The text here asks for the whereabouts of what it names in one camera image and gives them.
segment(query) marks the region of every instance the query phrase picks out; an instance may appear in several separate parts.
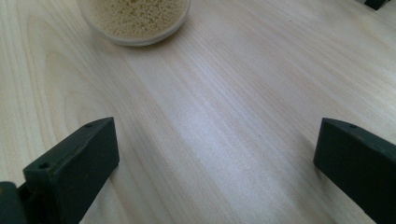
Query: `bowl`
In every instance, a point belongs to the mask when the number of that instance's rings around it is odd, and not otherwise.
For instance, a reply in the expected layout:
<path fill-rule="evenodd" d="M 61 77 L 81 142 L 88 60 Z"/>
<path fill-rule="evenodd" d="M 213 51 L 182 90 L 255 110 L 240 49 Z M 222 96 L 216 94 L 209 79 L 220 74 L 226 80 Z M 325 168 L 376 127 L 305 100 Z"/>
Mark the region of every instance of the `bowl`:
<path fill-rule="evenodd" d="M 191 0 L 77 0 L 94 33 L 123 46 L 164 40 L 187 19 Z"/>

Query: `screw hole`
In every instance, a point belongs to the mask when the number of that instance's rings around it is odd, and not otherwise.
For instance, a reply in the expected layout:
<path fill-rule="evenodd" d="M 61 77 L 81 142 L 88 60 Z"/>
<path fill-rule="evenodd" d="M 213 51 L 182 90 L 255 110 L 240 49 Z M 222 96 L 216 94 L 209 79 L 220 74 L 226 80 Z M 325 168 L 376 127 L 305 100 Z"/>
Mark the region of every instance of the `screw hole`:
<path fill-rule="evenodd" d="M 38 166 L 38 169 L 47 169 L 50 165 L 47 162 L 43 162 Z"/>

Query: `wooden table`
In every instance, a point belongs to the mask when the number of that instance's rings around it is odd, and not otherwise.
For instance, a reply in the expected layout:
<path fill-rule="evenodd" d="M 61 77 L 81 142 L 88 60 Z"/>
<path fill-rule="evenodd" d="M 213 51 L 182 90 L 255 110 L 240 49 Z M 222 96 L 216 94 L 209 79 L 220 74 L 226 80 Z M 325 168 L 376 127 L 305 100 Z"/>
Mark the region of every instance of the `wooden table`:
<path fill-rule="evenodd" d="M 73 0 L 0 1 L 0 179 L 114 117 L 120 167 L 81 223 L 372 223 L 312 163 L 321 119 L 396 139 L 396 1 L 192 0 L 144 48 Z"/>

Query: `black plastic jaw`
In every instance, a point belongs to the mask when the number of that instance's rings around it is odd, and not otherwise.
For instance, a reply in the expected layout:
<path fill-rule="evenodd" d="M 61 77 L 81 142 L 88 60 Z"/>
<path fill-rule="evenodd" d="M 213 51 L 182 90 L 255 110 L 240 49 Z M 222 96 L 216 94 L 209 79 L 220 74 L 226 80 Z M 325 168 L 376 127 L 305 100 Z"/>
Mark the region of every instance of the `black plastic jaw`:
<path fill-rule="evenodd" d="M 362 128 L 323 119 L 314 164 L 377 223 L 396 223 L 396 146 Z"/>
<path fill-rule="evenodd" d="M 79 128 L 23 169 L 26 183 L 0 183 L 0 223 L 79 223 L 120 156 L 113 118 Z"/>
<path fill-rule="evenodd" d="M 382 6 L 384 6 L 390 0 L 367 0 L 364 2 L 364 5 L 367 7 L 373 8 L 375 10 L 379 10 Z"/>

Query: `granular food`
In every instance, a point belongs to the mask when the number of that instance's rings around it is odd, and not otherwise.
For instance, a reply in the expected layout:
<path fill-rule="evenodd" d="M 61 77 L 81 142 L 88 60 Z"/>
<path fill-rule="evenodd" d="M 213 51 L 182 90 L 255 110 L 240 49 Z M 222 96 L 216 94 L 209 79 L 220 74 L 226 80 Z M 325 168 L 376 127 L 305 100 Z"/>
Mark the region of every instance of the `granular food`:
<path fill-rule="evenodd" d="M 90 0 L 88 17 L 97 28 L 119 38 L 157 35 L 177 22 L 187 0 Z"/>

